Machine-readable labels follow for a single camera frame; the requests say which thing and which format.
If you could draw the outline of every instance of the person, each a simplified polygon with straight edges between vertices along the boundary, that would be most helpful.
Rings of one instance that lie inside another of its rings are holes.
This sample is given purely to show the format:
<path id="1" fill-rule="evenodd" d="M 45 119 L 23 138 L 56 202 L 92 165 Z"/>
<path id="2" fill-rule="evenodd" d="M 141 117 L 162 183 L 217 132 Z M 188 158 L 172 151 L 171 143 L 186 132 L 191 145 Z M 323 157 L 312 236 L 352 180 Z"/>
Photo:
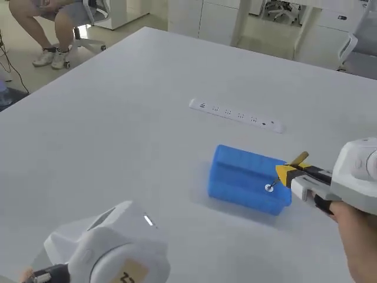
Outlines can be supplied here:
<path id="1" fill-rule="evenodd" d="M 356 283 L 377 282 L 377 226 L 371 221 L 374 219 L 344 202 L 332 202 L 330 210 L 334 213 L 331 218 L 338 223 L 353 280 Z M 31 274 L 32 269 L 27 269 L 20 283 Z"/>
<path id="2" fill-rule="evenodd" d="M 92 14 L 95 14 L 95 0 L 89 1 L 89 5 Z M 35 67 L 51 64 L 53 69 L 62 69 L 73 41 L 74 27 L 90 22 L 82 0 L 10 0 L 9 9 L 20 26 L 42 48 L 41 55 L 33 61 Z M 49 42 L 42 26 L 34 18 L 41 15 L 54 19 L 58 47 Z"/>

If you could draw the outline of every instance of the human hand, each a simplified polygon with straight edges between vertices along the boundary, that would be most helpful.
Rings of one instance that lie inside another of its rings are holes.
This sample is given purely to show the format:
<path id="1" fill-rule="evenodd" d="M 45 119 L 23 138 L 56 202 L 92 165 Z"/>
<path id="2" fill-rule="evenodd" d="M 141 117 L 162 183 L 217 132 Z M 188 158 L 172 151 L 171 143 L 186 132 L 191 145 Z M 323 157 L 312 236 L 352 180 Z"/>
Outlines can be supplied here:
<path id="1" fill-rule="evenodd" d="M 40 6 L 42 12 L 56 12 L 60 8 L 58 0 L 45 1 L 45 5 Z"/>
<path id="2" fill-rule="evenodd" d="M 21 274 L 21 276 L 19 277 L 19 283 L 26 282 L 26 280 L 29 279 L 29 278 L 31 277 L 32 274 L 33 274 L 33 269 L 32 269 L 32 268 L 28 268 L 28 269 L 26 269 L 26 270 Z"/>
<path id="3" fill-rule="evenodd" d="M 373 225 L 376 217 L 344 202 L 332 202 L 330 210 L 334 213 L 331 217 L 338 223 L 353 280 L 377 282 L 377 227 Z"/>

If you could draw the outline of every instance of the gray shorts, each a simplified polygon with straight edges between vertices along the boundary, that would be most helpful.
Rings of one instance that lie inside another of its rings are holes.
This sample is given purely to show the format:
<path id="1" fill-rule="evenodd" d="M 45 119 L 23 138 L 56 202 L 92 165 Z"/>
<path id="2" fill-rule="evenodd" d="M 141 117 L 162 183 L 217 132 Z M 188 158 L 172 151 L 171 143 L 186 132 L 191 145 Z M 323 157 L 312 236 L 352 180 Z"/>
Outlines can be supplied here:
<path id="1" fill-rule="evenodd" d="M 52 21 L 55 19 L 57 12 L 56 13 L 43 13 L 39 9 L 41 0 L 31 0 L 31 2 L 34 4 L 36 9 L 41 12 L 42 17 L 46 19 L 50 19 Z M 96 13 L 96 9 L 95 8 L 90 8 L 90 9 L 92 11 L 92 14 L 94 15 Z M 76 2 L 72 4 L 68 4 L 66 6 L 61 7 L 59 9 L 59 12 L 63 12 L 67 14 L 71 18 L 72 22 L 74 23 L 76 27 L 79 27 L 80 25 L 90 24 L 90 19 L 88 17 L 87 10 L 85 10 L 84 5 L 82 4 L 82 0 L 77 0 Z"/>

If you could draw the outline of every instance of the white cabinet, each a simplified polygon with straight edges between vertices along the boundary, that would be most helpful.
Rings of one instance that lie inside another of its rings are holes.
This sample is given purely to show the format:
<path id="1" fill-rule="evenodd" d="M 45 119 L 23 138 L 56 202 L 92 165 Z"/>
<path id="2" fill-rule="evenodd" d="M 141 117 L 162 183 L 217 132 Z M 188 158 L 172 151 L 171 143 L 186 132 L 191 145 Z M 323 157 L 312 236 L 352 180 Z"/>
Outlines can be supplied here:
<path id="1" fill-rule="evenodd" d="M 318 25 L 321 27 L 338 29 L 340 31 L 354 32 L 362 16 L 363 13 L 352 13 L 347 15 L 322 10 L 318 18 Z"/>
<path id="2" fill-rule="evenodd" d="M 201 12 L 199 38 L 230 45 L 238 11 L 238 9 L 205 2 Z"/>
<path id="3" fill-rule="evenodd" d="M 110 9 L 110 17 L 95 25 L 116 29 L 139 17 L 149 14 L 152 0 L 105 0 Z"/>
<path id="4" fill-rule="evenodd" d="M 302 42 L 296 61 L 336 70 L 339 52 L 348 40 L 348 32 L 315 26 Z"/>
<path id="5" fill-rule="evenodd" d="M 252 4 L 250 6 L 250 14 L 259 16 L 264 5 L 264 0 L 252 0 Z"/>
<path id="6" fill-rule="evenodd" d="M 348 33 L 356 31 L 365 13 L 362 4 L 354 0 L 345 14 L 313 8 L 295 44 L 295 60 L 337 70 Z"/>
<path id="7" fill-rule="evenodd" d="M 235 46 L 250 4 L 250 0 L 169 0 L 168 30 Z"/>
<path id="8" fill-rule="evenodd" d="M 202 6 L 203 0 L 169 0 L 168 30 L 197 38 Z"/>
<path id="9" fill-rule="evenodd" d="M 207 3 L 238 9 L 241 0 L 204 0 Z"/>

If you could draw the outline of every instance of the robotic arm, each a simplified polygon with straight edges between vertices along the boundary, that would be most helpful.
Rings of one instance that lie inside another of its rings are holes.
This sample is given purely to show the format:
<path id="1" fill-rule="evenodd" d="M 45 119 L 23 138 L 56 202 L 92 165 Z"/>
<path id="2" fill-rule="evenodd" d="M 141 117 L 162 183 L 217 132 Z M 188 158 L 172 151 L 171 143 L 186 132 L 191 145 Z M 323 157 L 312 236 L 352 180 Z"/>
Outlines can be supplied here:
<path id="1" fill-rule="evenodd" d="M 331 201 L 344 201 L 377 215 L 377 138 L 347 143 L 332 172 L 307 163 L 276 166 L 276 171 L 292 193 L 328 214 Z"/>
<path id="2" fill-rule="evenodd" d="M 44 246 L 54 265 L 25 283 L 165 283 L 170 273 L 161 231 L 133 202 L 63 225 Z"/>

